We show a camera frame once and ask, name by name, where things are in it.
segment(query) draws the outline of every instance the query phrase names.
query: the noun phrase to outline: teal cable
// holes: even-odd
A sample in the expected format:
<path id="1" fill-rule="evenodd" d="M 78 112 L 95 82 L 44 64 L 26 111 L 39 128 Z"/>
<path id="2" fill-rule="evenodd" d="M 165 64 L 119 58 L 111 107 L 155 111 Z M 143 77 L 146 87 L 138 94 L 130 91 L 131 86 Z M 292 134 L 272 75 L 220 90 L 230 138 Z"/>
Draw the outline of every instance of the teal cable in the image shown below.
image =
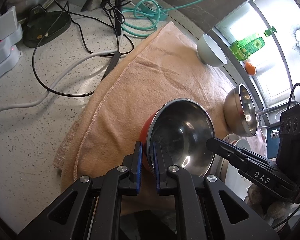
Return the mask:
<path id="1" fill-rule="evenodd" d="M 156 6 L 156 11 L 153 13 L 153 14 L 147 14 L 147 13 L 144 13 L 142 11 L 140 11 L 140 9 L 138 8 L 139 5 L 145 1 L 150 1 L 152 2 L 155 6 Z M 131 35 L 134 35 L 136 37 L 141 37 L 141 38 L 145 38 L 145 37 L 148 37 L 150 34 L 138 34 L 138 33 L 134 33 L 132 31 L 130 31 L 129 29 L 127 29 L 126 27 L 124 27 L 124 25 L 132 28 L 132 29 L 135 29 L 135 30 L 150 30 L 150 29 L 154 29 L 155 31 L 157 30 L 157 27 L 156 25 L 158 24 L 159 22 L 159 18 L 160 18 L 160 13 L 162 12 L 167 12 L 167 11 L 171 11 L 171 10 L 176 10 L 176 9 L 181 9 L 181 8 L 184 8 L 184 7 L 187 7 L 187 6 L 191 6 L 191 5 L 194 5 L 194 4 L 197 4 L 199 2 L 202 2 L 204 0 L 197 0 L 197 1 L 194 1 L 194 2 L 191 2 L 191 3 L 187 3 L 185 5 L 181 5 L 181 6 L 177 6 L 177 7 L 173 7 L 173 8 L 169 8 L 169 9 L 165 9 L 165 10 L 160 10 L 160 7 L 158 5 L 158 3 L 155 1 L 155 0 L 141 0 L 140 2 L 138 2 L 136 4 L 136 6 L 131 9 L 131 8 L 124 8 L 124 10 L 122 11 L 122 13 L 125 13 L 125 12 L 132 12 L 133 13 L 133 16 L 136 18 L 136 19 L 141 19 L 141 18 L 148 18 L 152 25 L 149 26 L 149 27 L 139 27 L 139 26 L 134 26 L 132 24 L 129 24 L 127 22 L 125 22 L 124 24 L 122 24 L 122 29 L 131 34 Z M 153 22 L 153 20 L 151 19 L 151 17 L 154 17 L 154 16 L 158 16 L 155 20 L 155 22 Z"/>

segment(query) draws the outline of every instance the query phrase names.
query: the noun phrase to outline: white container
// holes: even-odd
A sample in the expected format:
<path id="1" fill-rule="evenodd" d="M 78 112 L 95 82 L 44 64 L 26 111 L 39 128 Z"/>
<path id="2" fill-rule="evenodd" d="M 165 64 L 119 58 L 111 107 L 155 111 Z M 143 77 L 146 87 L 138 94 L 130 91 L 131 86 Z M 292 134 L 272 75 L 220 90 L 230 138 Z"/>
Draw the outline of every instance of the white container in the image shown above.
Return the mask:
<path id="1" fill-rule="evenodd" d="M 218 44 L 207 34 L 201 36 L 197 42 L 199 59 L 212 67 L 221 67 L 227 64 L 226 55 Z"/>

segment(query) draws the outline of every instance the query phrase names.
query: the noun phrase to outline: speckled white countertop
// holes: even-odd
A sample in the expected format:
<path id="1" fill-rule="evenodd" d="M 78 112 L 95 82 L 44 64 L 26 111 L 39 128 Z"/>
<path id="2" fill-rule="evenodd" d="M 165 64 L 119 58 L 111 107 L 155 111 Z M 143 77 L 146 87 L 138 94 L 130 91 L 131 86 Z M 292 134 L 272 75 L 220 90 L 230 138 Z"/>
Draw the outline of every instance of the speckled white countertop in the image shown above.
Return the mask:
<path id="1" fill-rule="evenodd" d="M 50 10 L 54 9 L 57 9 L 56 5 L 50 7 Z M 73 5 L 70 10 L 80 12 L 80 8 Z M 101 9 L 87 15 L 108 22 Z M 149 24 L 143 19 L 134 21 L 141 26 Z M 116 49 L 112 29 L 92 19 L 81 18 L 77 22 L 82 26 L 90 50 Z M 173 22 L 188 37 L 196 40 L 185 28 Z M 132 41 L 136 46 L 142 39 L 132 38 Z M 17 47 L 23 51 L 23 57 L 0 78 L 0 106 L 32 102 L 45 92 L 32 72 L 33 49 L 22 42 Z M 128 50 L 130 44 L 123 39 L 120 51 Z M 51 84 L 71 63 L 87 54 L 78 27 L 71 24 L 58 38 L 37 49 L 35 67 L 42 81 Z M 82 63 L 55 89 L 65 93 L 94 90 L 103 72 L 94 73 L 107 62 L 108 58 L 95 57 Z M 0 217 L 16 233 L 60 194 L 60 173 L 52 166 L 53 158 L 88 100 L 89 97 L 68 98 L 49 94 L 38 106 L 0 112 Z"/>

